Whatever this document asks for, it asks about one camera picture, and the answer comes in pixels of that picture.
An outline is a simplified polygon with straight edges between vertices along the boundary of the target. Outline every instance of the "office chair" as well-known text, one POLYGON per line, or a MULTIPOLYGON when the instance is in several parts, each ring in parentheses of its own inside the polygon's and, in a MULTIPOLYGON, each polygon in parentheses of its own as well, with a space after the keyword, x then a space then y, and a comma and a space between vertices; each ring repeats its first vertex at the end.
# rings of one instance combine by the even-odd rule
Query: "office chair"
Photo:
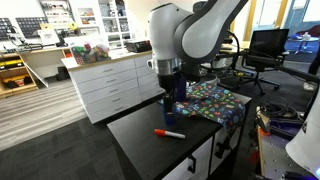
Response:
POLYGON ((274 89, 278 90, 280 84, 265 80, 259 76, 260 72, 274 70, 274 64, 268 62, 258 61, 252 56, 258 57, 267 57, 272 59, 278 59, 278 56, 282 56, 281 64, 283 64, 284 57, 288 53, 284 53, 284 45, 288 38, 289 29, 272 29, 272 30, 263 30, 263 31, 254 31, 251 37, 250 47, 243 56, 242 65, 246 69, 256 71, 255 77, 240 77, 238 82, 238 87, 241 84, 254 82, 254 85, 258 85, 260 89, 260 95, 264 95, 265 92, 261 87, 261 82, 274 85, 274 89))

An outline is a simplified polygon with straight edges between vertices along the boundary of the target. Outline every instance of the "marker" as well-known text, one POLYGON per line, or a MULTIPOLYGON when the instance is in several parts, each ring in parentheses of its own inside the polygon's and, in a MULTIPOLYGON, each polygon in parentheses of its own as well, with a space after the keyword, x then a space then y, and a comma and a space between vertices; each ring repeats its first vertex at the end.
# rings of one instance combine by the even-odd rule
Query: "marker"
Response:
POLYGON ((173 132, 165 131, 162 129, 155 129, 154 132, 158 136, 171 136, 171 137, 176 137, 176 138, 181 138, 181 139, 186 138, 186 136, 183 134, 173 133, 173 132))

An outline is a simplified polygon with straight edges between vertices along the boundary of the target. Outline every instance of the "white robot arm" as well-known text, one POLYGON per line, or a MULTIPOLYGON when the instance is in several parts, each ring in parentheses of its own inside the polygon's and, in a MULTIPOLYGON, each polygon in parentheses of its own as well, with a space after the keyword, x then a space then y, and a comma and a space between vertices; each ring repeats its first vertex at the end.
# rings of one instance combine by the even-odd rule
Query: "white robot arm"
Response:
POLYGON ((166 90, 164 108, 171 114, 175 102, 176 74, 200 78, 199 65, 209 62, 220 50, 227 30, 248 0, 208 0, 191 13, 169 3, 151 11, 148 17, 152 61, 166 90))

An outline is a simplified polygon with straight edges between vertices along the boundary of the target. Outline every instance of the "black countertop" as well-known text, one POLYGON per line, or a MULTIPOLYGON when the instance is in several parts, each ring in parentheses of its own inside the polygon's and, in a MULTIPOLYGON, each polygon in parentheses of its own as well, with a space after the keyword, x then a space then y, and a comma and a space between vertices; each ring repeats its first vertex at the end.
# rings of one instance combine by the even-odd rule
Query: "black countertop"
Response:
MULTIPOLYGON (((251 100, 246 96, 234 95, 244 104, 251 100)), ((167 125, 158 103, 114 121, 108 127, 114 143, 134 167, 134 173, 142 179, 162 178, 222 128, 208 119, 185 116, 176 119, 175 124, 167 125), (186 139, 159 137, 154 129, 181 133, 186 139)))

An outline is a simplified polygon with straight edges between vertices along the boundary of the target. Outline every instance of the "patterned fabric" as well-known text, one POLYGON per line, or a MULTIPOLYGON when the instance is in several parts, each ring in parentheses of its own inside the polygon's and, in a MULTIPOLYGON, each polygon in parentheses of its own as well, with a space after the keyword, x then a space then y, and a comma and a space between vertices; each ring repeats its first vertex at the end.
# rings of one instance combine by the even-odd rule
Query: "patterned fabric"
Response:
POLYGON ((208 118, 222 124, 230 133, 241 126, 245 106, 229 90, 202 82, 187 88, 187 98, 176 103, 176 112, 208 118))

